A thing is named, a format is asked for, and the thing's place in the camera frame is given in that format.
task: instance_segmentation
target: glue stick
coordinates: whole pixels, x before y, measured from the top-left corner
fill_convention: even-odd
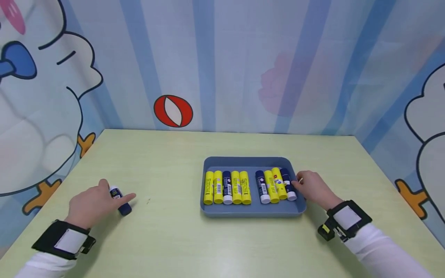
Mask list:
[[[222,204],[223,203],[223,173],[221,171],[215,171],[213,173],[213,186],[214,186],[214,192],[213,192],[213,202],[215,204]]]
[[[258,187],[259,199],[262,204],[268,204],[271,202],[271,197],[269,193],[267,193],[267,186],[264,179],[264,173],[261,170],[256,171],[255,173],[256,185]]]
[[[239,172],[232,171],[232,197],[233,197],[233,203],[235,205],[239,205],[243,201],[241,194],[242,190],[241,190],[241,182],[239,180]]]
[[[213,172],[206,172],[206,180],[204,185],[204,204],[213,204]]]
[[[297,193],[295,193],[293,186],[291,185],[291,176],[289,176],[289,171],[286,168],[282,168],[280,172],[286,187],[287,199],[289,201],[295,201],[297,199]]]
[[[272,168],[272,175],[274,177],[275,187],[277,188],[278,197],[280,200],[287,199],[286,188],[284,187],[283,177],[281,177],[281,173],[279,168]]]
[[[249,175],[246,171],[241,171],[239,172],[239,179],[241,181],[241,190],[243,192],[241,195],[243,205],[250,205],[252,203],[252,198],[250,196]]]
[[[223,203],[225,205],[230,205],[232,203],[232,181],[229,171],[224,171],[222,173],[222,184],[224,189],[222,191],[223,195]]]
[[[110,186],[110,195],[111,197],[113,197],[113,199],[119,199],[124,196],[122,195],[122,192],[115,186]],[[129,205],[129,203],[125,203],[118,208],[118,211],[121,213],[122,216],[126,216],[131,212],[131,206]]]
[[[266,181],[267,192],[271,197],[271,203],[276,204],[279,202],[278,193],[275,188],[274,178],[272,176],[272,171],[264,171],[264,180]]]

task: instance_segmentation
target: orange bird foot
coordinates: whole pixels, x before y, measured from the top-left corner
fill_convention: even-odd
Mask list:
[[[33,209],[40,209],[48,201],[49,197],[59,188],[62,183],[61,179],[56,180],[53,184],[43,181],[37,185],[39,195],[29,200],[22,208],[25,215],[29,215]]]
[[[94,132],[88,134],[87,137],[85,137],[85,140],[82,138],[82,136],[80,135],[77,136],[77,142],[81,147],[81,158],[86,154],[88,149],[94,143],[95,139],[96,139],[96,134]]]
[[[420,219],[425,219],[426,212],[421,207],[421,204],[425,203],[428,200],[425,191],[421,189],[419,191],[413,192],[408,187],[406,182],[401,179],[396,180],[395,184],[397,186],[397,189],[399,190],[399,193],[406,200],[409,206],[414,210],[417,216],[420,217]]]

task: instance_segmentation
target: yellow glue stick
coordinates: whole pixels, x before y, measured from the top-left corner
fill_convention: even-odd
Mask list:
[[[280,200],[287,199],[286,187],[284,187],[283,177],[279,171],[279,168],[272,168],[272,175],[274,177],[275,187],[277,188],[278,198]]]
[[[252,203],[252,197],[250,196],[249,176],[246,171],[239,172],[239,179],[241,180],[241,200],[243,205],[250,205]]]
[[[242,198],[241,198],[241,183],[239,180],[239,172],[238,171],[232,171],[231,173],[232,176],[232,198],[233,198],[233,203],[235,205],[239,205],[242,202]]]
[[[269,196],[271,197],[271,203],[276,204],[279,202],[278,193],[275,188],[274,178],[272,176],[272,171],[264,171],[264,179],[266,180],[266,187]]]
[[[213,172],[206,172],[206,180],[204,185],[204,204],[213,204]]]
[[[223,203],[223,173],[221,171],[215,171],[213,173],[213,178],[214,178],[214,182],[213,182],[213,186],[214,186],[214,191],[213,191],[213,202],[215,202],[215,204],[222,204]]]

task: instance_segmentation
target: pink tongue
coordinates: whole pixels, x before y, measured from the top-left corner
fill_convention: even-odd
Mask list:
[[[19,32],[25,34],[25,22],[19,7],[14,0],[0,0],[0,8],[3,10],[4,15],[8,19],[9,23]]]

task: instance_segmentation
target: white sleeve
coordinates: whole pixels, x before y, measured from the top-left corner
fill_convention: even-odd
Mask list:
[[[433,277],[373,224],[365,225],[344,244],[375,277]]]
[[[66,260],[52,254],[37,252],[15,278],[62,278],[76,265],[75,260]]]

